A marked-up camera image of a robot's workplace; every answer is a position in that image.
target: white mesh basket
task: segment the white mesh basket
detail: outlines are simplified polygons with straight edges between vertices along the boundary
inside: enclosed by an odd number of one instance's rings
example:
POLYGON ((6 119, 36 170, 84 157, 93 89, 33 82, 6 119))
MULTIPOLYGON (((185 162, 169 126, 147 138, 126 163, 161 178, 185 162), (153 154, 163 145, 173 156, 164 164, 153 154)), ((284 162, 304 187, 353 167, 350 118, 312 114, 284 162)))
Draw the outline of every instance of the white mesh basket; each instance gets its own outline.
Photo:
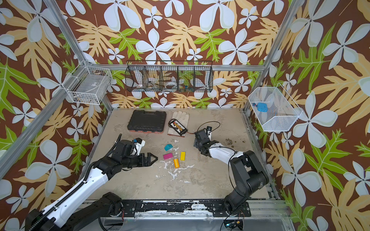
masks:
POLYGON ((248 100, 265 132, 289 131, 302 113, 298 106, 296 109, 291 106, 279 88, 273 86, 256 88, 248 96, 248 100), (253 106, 253 103, 256 105, 265 103, 268 108, 267 112, 258 111, 257 107, 253 106))
POLYGON ((100 105, 111 84, 112 73, 108 68, 85 66, 73 77, 75 79, 66 89, 72 101, 100 105))

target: robotic arm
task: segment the robotic arm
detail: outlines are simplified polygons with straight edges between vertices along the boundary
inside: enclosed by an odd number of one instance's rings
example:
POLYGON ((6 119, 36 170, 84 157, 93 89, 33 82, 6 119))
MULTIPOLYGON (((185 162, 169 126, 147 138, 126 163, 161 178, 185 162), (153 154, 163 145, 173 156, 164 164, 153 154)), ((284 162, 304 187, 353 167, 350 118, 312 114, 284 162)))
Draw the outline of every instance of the robotic arm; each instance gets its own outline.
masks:
POLYGON ((79 212, 84 217, 89 216, 88 220, 82 222, 83 225, 81 225, 80 220, 76 221, 76 219, 81 219, 81 217, 77 218, 75 216, 73 218, 72 216, 75 210, 95 190, 105 184, 115 174, 124 170, 123 168, 147 167, 156 162, 158 157, 155 155, 151 153, 148 153, 146 156, 144 153, 140 154, 140 150, 144 145, 145 141, 140 138, 136 138, 133 141, 121 140, 120 134, 109 152, 103 158, 90 164, 82 180, 41 212, 34 209, 28 214, 26 230, 79 230, 101 216, 111 213, 117 215, 121 207, 121 198, 110 193, 109 195, 104 195, 95 205, 93 204, 95 206, 93 209, 88 209, 87 207, 82 213, 82 210, 79 212))
POLYGON ((234 151, 223 146, 216 140, 211 141, 212 128, 199 130, 194 133, 196 147, 201 154, 221 160, 231 166, 236 187, 225 197, 225 209, 228 214, 238 214, 243 203, 252 193, 262 188, 269 182, 269 178, 252 151, 234 151))

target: wire basket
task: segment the wire basket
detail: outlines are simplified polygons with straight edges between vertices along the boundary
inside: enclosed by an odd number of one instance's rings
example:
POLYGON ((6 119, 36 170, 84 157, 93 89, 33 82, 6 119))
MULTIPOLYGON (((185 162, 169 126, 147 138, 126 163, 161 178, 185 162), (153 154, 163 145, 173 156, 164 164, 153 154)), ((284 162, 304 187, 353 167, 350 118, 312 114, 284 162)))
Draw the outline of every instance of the wire basket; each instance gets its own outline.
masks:
MULTIPOLYGON (((289 93, 284 88, 283 90, 296 104, 289 93)), ((303 112, 297 104, 294 109, 278 87, 258 87, 248 96, 248 100, 265 132, 289 131, 303 112), (258 110, 259 103, 266 104, 267 112, 258 110)))
POLYGON ((171 61, 170 65, 131 64, 132 62, 127 61, 125 72, 125 83, 130 92, 211 92, 213 89, 212 62, 210 65, 197 65, 201 61, 187 65, 176 64, 175 61, 171 61))
POLYGON ((73 77, 75 79, 66 89, 72 101, 100 105, 111 84, 112 73, 108 68, 85 66, 73 77))

